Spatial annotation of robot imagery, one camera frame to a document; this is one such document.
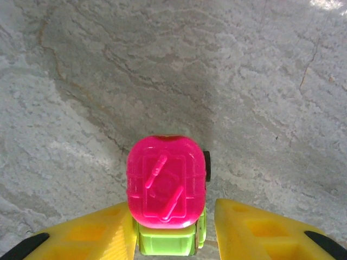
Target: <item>gray stone floor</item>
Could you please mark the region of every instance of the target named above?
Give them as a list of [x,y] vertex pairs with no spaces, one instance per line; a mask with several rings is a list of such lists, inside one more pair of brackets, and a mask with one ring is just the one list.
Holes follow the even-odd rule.
[[124,201],[153,133],[212,153],[196,259],[221,197],[347,241],[346,0],[0,0],[0,90],[0,255]]

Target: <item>pink toy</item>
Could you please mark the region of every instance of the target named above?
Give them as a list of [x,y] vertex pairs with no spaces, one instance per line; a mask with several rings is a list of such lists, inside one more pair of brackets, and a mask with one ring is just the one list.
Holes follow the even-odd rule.
[[184,136],[149,136],[130,151],[128,205],[134,219],[152,229],[195,223],[205,206],[205,159]]

